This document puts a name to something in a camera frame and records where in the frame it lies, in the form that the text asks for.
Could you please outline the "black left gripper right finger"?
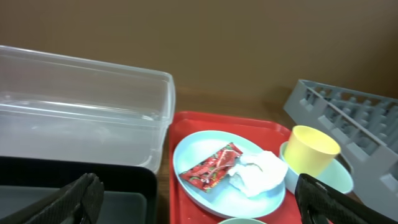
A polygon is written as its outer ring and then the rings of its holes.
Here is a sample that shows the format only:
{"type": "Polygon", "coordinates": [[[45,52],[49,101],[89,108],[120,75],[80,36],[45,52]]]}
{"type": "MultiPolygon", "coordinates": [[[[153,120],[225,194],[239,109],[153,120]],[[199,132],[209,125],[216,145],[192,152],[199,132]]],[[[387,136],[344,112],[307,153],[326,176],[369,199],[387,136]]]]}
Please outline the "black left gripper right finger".
{"type": "Polygon", "coordinates": [[[397,224],[308,174],[300,174],[295,199],[303,224],[397,224]]]}

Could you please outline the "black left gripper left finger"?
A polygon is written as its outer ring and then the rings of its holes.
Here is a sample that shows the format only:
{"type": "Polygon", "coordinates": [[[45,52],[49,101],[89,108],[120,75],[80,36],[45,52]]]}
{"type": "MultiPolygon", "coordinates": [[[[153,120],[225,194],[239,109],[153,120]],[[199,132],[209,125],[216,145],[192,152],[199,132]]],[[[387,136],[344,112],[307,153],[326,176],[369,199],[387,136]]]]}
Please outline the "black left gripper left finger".
{"type": "Polygon", "coordinates": [[[83,174],[55,193],[1,218],[1,224],[96,224],[103,200],[100,178],[83,174]]]}

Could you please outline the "yellow cup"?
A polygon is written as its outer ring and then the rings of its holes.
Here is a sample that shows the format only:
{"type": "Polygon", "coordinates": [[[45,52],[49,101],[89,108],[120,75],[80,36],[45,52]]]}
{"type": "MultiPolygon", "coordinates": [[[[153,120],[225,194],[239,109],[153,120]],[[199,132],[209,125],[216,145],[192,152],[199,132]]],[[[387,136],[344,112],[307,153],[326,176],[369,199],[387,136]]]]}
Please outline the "yellow cup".
{"type": "Polygon", "coordinates": [[[341,152],[340,145],[329,135],[309,126],[297,125],[282,153],[296,173],[320,175],[341,152]]]}

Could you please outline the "white napkin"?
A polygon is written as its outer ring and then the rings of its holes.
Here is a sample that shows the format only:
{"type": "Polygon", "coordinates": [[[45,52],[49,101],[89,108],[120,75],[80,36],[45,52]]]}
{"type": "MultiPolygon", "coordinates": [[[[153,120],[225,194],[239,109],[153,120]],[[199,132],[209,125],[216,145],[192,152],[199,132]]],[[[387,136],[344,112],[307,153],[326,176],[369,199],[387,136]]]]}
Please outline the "white napkin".
{"type": "Polygon", "coordinates": [[[246,197],[255,197],[283,183],[288,165],[270,151],[243,154],[229,171],[229,183],[246,197]]]}

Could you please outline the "green bowl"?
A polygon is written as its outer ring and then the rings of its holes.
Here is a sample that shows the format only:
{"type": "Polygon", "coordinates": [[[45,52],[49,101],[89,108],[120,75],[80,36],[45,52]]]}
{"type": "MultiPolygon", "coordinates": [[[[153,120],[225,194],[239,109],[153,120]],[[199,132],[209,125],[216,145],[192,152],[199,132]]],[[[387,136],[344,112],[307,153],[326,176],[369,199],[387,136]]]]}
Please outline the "green bowl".
{"type": "Polygon", "coordinates": [[[229,218],[219,222],[218,224],[266,224],[260,220],[253,218],[229,218]]]}

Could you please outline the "red snack wrapper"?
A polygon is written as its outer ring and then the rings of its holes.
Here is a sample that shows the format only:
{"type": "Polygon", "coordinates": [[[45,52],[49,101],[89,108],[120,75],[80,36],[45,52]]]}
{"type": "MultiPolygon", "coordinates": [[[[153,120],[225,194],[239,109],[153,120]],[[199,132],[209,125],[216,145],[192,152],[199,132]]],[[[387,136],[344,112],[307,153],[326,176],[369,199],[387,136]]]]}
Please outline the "red snack wrapper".
{"type": "Polygon", "coordinates": [[[191,169],[182,172],[179,177],[197,189],[208,192],[226,177],[242,154],[231,142],[191,169]]]}

